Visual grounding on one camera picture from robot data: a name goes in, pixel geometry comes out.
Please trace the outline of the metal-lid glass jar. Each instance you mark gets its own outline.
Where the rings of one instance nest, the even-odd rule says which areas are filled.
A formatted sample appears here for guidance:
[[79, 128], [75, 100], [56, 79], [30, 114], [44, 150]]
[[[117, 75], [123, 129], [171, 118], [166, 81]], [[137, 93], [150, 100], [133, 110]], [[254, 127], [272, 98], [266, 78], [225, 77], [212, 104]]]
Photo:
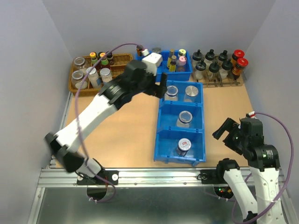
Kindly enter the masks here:
[[197, 87], [189, 85], [185, 89], [184, 102], [194, 103], [198, 96], [199, 90]]

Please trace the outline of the glass jar with powder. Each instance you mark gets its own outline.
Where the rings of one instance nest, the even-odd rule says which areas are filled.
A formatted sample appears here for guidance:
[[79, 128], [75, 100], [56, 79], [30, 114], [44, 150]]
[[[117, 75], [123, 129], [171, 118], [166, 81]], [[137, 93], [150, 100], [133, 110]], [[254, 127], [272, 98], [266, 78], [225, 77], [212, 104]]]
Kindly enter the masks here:
[[176, 127], [189, 128], [191, 126], [192, 119], [193, 116], [189, 111], [182, 111], [178, 116]]

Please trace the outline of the white-lid spice jar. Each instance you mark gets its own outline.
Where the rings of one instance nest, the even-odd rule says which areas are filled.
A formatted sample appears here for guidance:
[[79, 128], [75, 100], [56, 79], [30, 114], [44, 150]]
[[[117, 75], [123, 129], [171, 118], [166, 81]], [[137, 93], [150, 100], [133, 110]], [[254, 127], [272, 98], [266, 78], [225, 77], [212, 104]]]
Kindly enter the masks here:
[[181, 138], [178, 141], [176, 152], [179, 156], [186, 156], [191, 149], [192, 143], [188, 138]]

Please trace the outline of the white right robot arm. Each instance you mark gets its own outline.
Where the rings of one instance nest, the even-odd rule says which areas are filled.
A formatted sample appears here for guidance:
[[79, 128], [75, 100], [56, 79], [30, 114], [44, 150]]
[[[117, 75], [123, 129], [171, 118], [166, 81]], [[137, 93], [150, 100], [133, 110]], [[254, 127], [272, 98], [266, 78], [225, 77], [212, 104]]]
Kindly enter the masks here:
[[[205, 115], [201, 83], [168, 80], [166, 73], [157, 78], [160, 98], [154, 160], [196, 166], [206, 160]], [[227, 184], [239, 205], [245, 224], [283, 224], [279, 185], [278, 150], [265, 144], [263, 124], [258, 113], [249, 112], [239, 121], [227, 118], [213, 133], [224, 145], [242, 155], [255, 183], [254, 194], [248, 188], [235, 160], [220, 160], [216, 169], [201, 171], [203, 183]]]

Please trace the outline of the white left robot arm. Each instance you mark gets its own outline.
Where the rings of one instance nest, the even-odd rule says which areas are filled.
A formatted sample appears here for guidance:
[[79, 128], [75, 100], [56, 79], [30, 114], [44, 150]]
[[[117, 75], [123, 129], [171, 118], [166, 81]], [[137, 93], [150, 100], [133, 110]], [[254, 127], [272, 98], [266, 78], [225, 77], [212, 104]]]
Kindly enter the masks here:
[[156, 85], [156, 63], [145, 59], [130, 61], [124, 72], [106, 83], [91, 103], [68, 126], [57, 133], [48, 133], [44, 137], [51, 153], [68, 173], [82, 173], [98, 184], [103, 181], [103, 167], [94, 159], [78, 152], [80, 141], [104, 119], [130, 102], [134, 95], [146, 93], [159, 96]]

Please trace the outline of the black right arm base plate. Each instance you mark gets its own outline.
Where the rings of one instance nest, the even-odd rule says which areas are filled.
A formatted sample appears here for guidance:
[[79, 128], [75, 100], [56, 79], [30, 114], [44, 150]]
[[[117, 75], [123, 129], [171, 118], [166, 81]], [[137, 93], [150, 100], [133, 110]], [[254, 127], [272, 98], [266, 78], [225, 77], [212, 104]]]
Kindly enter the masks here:
[[219, 179], [215, 169], [202, 169], [199, 174], [202, 184], [218, 184]]

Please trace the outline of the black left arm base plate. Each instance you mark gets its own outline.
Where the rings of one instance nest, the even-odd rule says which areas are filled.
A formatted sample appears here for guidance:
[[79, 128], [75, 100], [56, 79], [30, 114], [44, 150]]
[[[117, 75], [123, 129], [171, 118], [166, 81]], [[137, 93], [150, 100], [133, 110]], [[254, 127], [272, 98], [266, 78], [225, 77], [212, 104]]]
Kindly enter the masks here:
[[[79, 186], [87, 186], [87, 185], [107, 185], [106, 182], [98, 179], [97, 177], [89, 177], [83, 173], [76, 173], [77, 176], [77, 185]], [[98, 174], [98, 176], [103, 179], [111, 182], [113, 185], [118, 184], [119, 180], [119, 171], [118, 170], [102, 170]]]

